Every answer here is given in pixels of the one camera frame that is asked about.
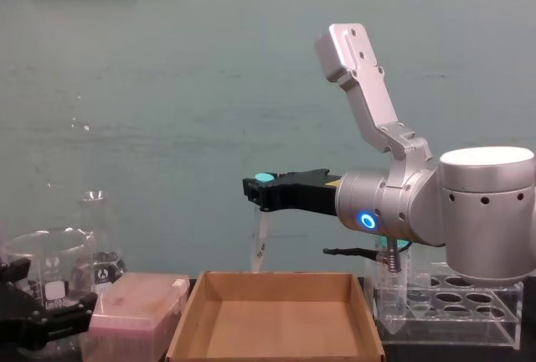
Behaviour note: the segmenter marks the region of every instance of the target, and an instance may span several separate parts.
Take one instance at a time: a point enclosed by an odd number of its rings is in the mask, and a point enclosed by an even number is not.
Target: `teal wall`
[[[248,268],[243,177],[389,164],[323,79],[320,32],[365,25],[399,118],[436,155],[535,149],[535,3],[0,0],[0,223],[69,224],[83,189],[107,189],[131,269]],[[360,272],[322,248],[373,243],[325,216],[271,222],[268,269]]]

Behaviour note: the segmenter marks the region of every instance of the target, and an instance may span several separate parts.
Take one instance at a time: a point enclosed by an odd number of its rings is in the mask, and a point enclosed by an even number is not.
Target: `pink pipette tip box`
[[[158,362],[186,307],[188,276],[128,272],[103,292],[80,336],[84,362]]]

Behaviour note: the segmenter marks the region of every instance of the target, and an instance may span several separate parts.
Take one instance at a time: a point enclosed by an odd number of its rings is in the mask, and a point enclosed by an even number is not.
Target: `test tube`
[[[430,263],[426,260],[425,247],[413,244],[408,251],[408,308],[417,318],[422,318],[431,308]]]
[[[376,240],[378,259],[375,263],[374,286],[377,288],[377,318],[391,334],[397,333],[405,325],[406,295],[408,278],[407,252],[400,254],[400,272],[389,272],[384,264],[387,240]]]
[[[270,173],[258,173],[255,179],[263,184],[268,184],[275,177]],[[270,227],[270,216],[261,210],[258,205],[254,206],[255,226],[253,228],[253,244],[251,246],[250,268],[251,272],[259,272],[265,258],[266,241]]]

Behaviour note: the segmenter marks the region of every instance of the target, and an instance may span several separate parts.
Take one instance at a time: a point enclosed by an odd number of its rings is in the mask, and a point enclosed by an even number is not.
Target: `printed label on beaker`
[[[62,308],[66,304],[65,296],[69,283],[64,281],[52,281],[44,284],[44,297],[46,299],[46,308]]]
[[[114,282],[116,276],[116,269],[113,266],[99,266],[95,269],[95,284],[106,284],[108,282]]]
[[[50,257],[48,259],[45,259],[44,264],[48,268],[54,268],[57,269],[59,266],[59,258],[58,257]]]

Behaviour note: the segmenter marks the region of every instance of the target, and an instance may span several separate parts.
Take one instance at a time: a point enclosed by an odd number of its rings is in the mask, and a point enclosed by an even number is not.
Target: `black cable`
[[[406,245],[401,247],[399,249],[399,252],[407,251],[410,246],[412,245],[412,242],[408,242]],[[378,260],[378,251],[373,251],[371,249],[363,249],[361,247],[354,247],[350,249],[328,249],[325,248],[323,251],[324,255],[332,255],[332,256],[360,256],[364,257],[366,259],[370,259],[372,261]]]

